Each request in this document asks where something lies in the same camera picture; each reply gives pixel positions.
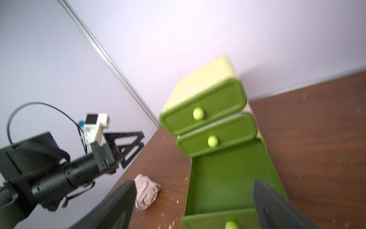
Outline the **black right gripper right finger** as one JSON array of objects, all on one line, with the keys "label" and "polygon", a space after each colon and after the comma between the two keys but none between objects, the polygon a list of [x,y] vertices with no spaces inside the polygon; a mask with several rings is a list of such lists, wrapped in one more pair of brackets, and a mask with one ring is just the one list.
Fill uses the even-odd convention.
[{"label": "black right gripper right finger", "polygon": [[320,229],[321,227],[266,182],[254,181],[252,196],[262,229]]}]

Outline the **dark green top drawer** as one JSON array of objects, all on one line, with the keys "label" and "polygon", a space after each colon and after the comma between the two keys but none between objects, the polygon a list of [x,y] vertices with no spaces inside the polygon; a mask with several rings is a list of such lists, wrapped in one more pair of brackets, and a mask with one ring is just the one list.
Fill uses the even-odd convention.
[{"label": "dark green top drawer", "polygon": [[183,135],[237,113],[246,104],[241,81],[228,79],[162,112],[159,120],[170,134]]}]

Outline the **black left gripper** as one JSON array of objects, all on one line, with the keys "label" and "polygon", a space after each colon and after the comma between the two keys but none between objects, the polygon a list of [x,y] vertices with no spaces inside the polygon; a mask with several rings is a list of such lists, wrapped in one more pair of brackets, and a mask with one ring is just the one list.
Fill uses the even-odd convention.
[{"label": "black left gripper", "polygon": [[98,169],[102,174],[114,174],[119,168],[128,168],[135,157],[141,152],[144,143],[143,132],[108,132],[104,133],[106,143],[91,144],[92,154],[96,160]]}]

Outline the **dark green drawer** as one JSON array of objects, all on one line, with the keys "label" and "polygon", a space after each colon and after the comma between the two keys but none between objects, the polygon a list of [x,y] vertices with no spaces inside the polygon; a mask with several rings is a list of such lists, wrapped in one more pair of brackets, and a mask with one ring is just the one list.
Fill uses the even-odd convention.
[{"label": "dark green drawer", "polygon": [[176,145],[187,157],[198,157],[251,141],[259,133],[255,118],[238,113],[179,136]]},{"label": "dark green drawer", "polygon": [[241,81],[228,79],[162,112],[159,120],[170,134],[183,135],[237,113],[246,104]]},{"label": "dark green drawer", "polygon": [[181,225],[186,229],[223,229],[232,221],[240,229],[258,229],[252,196],[256,179],[287,196],[259,138],[193,158]]}]

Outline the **dark green bottom drawer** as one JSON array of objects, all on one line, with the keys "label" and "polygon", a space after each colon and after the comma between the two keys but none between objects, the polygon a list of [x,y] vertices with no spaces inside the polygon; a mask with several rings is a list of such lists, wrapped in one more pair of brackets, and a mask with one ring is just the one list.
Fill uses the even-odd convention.
[{"label": "dark green bottom drawer", "polygon": [[240,229],[258,229],[252,196],[256,179],[287,196],[259,138],[193,158],[181,225],[186,229],[223,229],[232,221]]}]

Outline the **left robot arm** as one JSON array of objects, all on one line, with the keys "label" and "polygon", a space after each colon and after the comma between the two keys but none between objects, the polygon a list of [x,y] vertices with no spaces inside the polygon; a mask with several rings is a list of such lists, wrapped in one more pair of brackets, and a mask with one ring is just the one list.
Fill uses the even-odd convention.
[{"label": "left robot arm", "polygon": [[105,143],[92,143],[92,152],[71,161],[51,133],[1,149],[1,228],[12,229],[37,206],[48,211],[67,207],[70,200],[95,186],[104,174],[127,167],[128,153],[137,155],[144,144],[142,132],[105,133]]}]

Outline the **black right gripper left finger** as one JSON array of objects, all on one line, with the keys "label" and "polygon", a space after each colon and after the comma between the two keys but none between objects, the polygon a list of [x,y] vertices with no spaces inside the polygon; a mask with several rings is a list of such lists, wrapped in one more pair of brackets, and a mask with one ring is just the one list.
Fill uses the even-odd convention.
[{"label": "black right gripper left finger", "polygon": [[133,180],[126,181],[70,228],[127,229],[133,213],[136,195],[135,182]]}]

